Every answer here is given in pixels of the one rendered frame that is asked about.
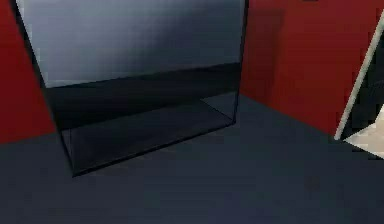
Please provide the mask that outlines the black framed floor mirror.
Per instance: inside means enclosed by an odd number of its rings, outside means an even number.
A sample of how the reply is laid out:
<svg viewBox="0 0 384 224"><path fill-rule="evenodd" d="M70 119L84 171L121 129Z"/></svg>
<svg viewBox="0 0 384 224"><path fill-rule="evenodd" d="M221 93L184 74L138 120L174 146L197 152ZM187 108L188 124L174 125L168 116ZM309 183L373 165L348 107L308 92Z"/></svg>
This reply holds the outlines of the black framed floor mirror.
<svg viewBox="0 0 384 224"><path fill-rule="evenodd" d="M249 0L8 0L80 176L236 121Z"/></svg>

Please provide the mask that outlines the white door frame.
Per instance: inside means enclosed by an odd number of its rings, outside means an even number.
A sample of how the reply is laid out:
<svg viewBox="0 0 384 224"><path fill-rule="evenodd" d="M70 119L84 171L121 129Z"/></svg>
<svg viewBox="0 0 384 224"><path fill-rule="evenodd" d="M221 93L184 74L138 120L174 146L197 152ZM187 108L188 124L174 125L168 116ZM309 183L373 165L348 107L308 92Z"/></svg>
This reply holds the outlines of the white door frame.
<svg viewBox="0 0 384 224"><path fill-rule="evenodd" d="M346 103L346 106L344 108L343 114L340 118L340 122L338 124L338 127L336 129L334 139L340 140L342 133L346 127L347 120L350 117L353 105L355 104L357 95L360 91L360 87L363 84L363 80L366 77L366 74L368 72L369 65L371 64L371 61L373 59L374 53L376 51L376 48L378 46L380 37L382 32L384 31L384 9L380 10L380 17L378 19L378 22L375 27L374 34L372 35L370 44L367 48L367 51L364 56L364 60L361 64L359 73L354 81L353 88L351 90L351 93L349 95L348 101Z"/></svg>

